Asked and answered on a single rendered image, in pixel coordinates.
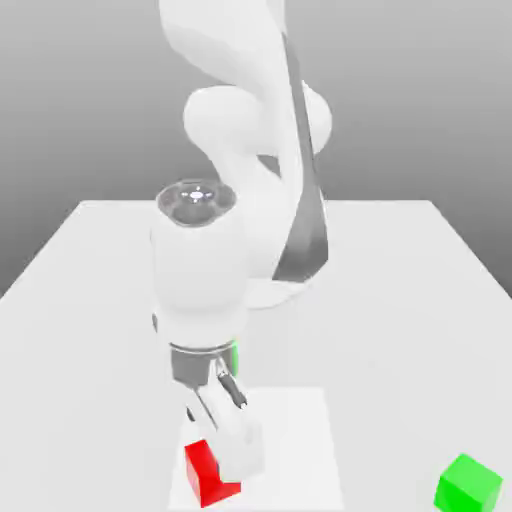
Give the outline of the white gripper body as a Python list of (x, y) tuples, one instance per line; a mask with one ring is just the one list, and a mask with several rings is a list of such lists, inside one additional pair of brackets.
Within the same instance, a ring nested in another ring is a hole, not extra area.
[(262, 427), (237, 406), (219, 381), (187, 392), (186, 405), (207, 441), (224, 482), (243, 482), (264, 469)]

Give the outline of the small red cube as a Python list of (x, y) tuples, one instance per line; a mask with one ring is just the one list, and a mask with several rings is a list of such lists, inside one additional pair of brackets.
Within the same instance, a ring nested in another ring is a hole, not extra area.
[(224, 482), (213, 452), (202, 439), (184, 447), (186, 475), (201, 508), (239, 494), (240, 482)]

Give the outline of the small green cube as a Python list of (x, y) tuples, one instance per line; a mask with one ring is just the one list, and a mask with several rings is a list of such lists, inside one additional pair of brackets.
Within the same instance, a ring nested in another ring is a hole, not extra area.
[(434, 506), (440, 512), (493, 512), (503, 478), (467, 454), (460, 454), (441, 474)]

